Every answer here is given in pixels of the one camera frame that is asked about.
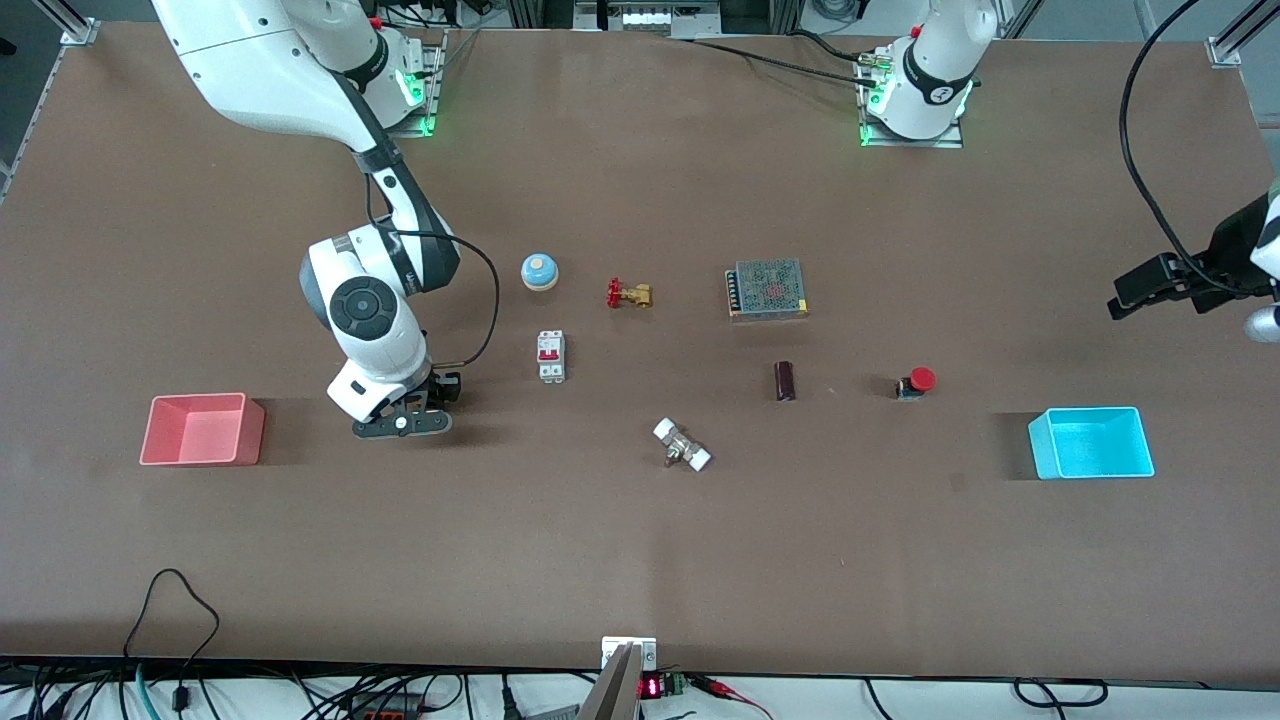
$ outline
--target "blue bin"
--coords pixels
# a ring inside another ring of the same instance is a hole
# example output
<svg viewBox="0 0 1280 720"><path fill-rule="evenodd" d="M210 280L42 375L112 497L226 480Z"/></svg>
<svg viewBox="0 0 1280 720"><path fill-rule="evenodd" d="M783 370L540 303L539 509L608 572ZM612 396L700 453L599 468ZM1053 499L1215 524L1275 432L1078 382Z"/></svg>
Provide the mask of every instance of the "blue bin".
<svg viewBox="0 0 1280 720"><path fill-rule="evenodd" d="M1050 407L1027 429L1042 480L1156 474L1137 407Z"/></svg>

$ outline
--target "dark red capacitor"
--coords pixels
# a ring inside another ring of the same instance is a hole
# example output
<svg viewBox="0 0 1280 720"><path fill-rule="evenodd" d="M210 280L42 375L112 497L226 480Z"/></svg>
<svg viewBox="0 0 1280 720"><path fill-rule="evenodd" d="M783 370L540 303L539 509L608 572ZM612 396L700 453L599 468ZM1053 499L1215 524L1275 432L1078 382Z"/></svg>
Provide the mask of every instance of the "dark red capacitor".
<svg viewBox="0 0 1280 720"><path fill-rule="evenodd" d="M773 364L773 387L778 391L778 402L796 398L796 379L787 360Z"/></svg>

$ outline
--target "green led light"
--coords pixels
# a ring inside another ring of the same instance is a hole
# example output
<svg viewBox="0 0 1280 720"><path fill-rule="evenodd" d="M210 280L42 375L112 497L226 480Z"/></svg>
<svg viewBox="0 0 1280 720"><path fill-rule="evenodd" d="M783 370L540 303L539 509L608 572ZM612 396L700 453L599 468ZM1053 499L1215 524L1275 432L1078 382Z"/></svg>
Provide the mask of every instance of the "green led light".
<svg viewBox="0 0 1280 720"><path fill-rule="evenodd" d="M410 105L417 105L422 101L422 81L413 76L407 76L398 69L393 72L393 77L396 78L396 85L399 86L406 102Z"/></svg>

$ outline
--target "pink plastic box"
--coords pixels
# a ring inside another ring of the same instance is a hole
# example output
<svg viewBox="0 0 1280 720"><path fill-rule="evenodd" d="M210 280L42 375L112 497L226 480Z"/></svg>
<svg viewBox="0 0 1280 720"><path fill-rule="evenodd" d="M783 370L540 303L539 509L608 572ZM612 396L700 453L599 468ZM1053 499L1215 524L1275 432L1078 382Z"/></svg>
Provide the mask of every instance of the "pink plastic box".
<svg viewBox="0 0 1280 720"><path fill-rule="evenodd" d="M161 395L151 401L142 465L252 465L266 413L243 392Z"/></svg>

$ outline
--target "red wire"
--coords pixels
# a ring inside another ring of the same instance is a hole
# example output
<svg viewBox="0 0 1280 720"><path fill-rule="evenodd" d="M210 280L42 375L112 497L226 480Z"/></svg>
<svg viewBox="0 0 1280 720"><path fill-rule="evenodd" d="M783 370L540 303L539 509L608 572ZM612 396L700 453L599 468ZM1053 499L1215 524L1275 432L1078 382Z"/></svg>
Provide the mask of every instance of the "red wire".
<svg viewBox="0 0 1280 720"><path fill-rule="evenodd" d="M769 712L768 710L765 710L763 705L755 702L754 700L748 700L748 698L745 698L745 697L742 697L740 694L737 694L737 697L733 697L733 698L730 698L730 700L736 700L737 702L741 702L744 705L750 705L751 707L754 707L754 708L759 710L760 712L763 712L765 717L768 717L769 720L773 720L773 714Z"/></svg>
<svg viewBox="0 0 1280 720"><path fill-rule="evenodd" d="M733 688L726 685L719 680L712 680L709 689L713 697L718 697L721 700L730 700L733 702L741 702L742 705L750 705L751 707L763 712L765 717L773 720L773 714L765 710L763 705L755 702L754 700L749 700L742 693L735 691Z"/></svg>

